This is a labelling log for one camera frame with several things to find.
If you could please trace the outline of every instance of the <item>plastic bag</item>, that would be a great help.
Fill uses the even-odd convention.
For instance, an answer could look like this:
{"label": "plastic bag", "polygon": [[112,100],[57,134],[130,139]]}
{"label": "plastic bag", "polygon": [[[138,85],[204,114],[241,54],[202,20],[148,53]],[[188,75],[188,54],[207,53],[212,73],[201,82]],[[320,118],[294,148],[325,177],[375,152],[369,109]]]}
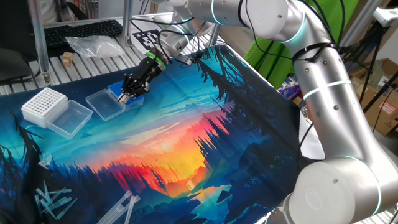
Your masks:
{"label": "plastic bag", "polygon": [[84,58],[108,58],[121,56],[124,50],[112,38],[107,36],[65,37],[70,47]]}

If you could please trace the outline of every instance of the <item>blue container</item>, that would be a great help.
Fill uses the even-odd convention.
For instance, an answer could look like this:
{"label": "blue container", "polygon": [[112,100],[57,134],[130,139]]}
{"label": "blue container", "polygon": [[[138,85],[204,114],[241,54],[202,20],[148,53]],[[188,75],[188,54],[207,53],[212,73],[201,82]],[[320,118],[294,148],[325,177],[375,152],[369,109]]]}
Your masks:
{"label": "blue container", "polygon": [[[108,86],[109,92],[117,99],[122,94],[121,88],[123,81]],[[136,108],[144,104],[144,96],[138,96],[135,99],[130,99],[126,103],[126,111]]]}

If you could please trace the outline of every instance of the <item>wooden block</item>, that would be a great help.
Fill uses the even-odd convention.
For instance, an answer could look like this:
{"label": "wooden block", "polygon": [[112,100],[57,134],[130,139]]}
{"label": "wooden block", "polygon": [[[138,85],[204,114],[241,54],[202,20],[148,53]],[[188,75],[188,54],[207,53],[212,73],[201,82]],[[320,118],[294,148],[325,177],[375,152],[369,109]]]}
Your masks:
{"label": "wooden block", "polygon": [[66,59],[66,58],[63,59],[63,66],[65,66],[65,67],[69,67],[70,66],[69,59]]}
{"label": "wooden block", "polygon": [[69,52],[63,53],[63,59],[68,59],[70,63],[73,62],[73,54]]}

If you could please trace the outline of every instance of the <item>monitor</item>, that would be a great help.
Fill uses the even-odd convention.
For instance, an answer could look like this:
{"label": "monitor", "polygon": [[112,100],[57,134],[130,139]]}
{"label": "monitor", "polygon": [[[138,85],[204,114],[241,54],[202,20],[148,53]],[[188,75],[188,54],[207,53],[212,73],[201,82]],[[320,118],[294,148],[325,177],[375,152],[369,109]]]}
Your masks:
{"label": "monitor", "polygon": [[0,81],[31,74],[28,58],[37,58],[28,2],[0,0]]}

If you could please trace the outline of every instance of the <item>pipette tip box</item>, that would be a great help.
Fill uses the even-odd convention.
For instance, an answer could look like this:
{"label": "pipette tip box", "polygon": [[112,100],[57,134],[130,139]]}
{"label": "pipette tip box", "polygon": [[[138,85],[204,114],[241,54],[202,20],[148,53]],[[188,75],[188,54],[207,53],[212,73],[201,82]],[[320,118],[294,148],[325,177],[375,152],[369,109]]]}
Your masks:
{"label": "pipette tip box", "polygon": [[25,103],[22,114],[42,128],[71,139],[91,119],[93,111],[50,88],[44,88]]}

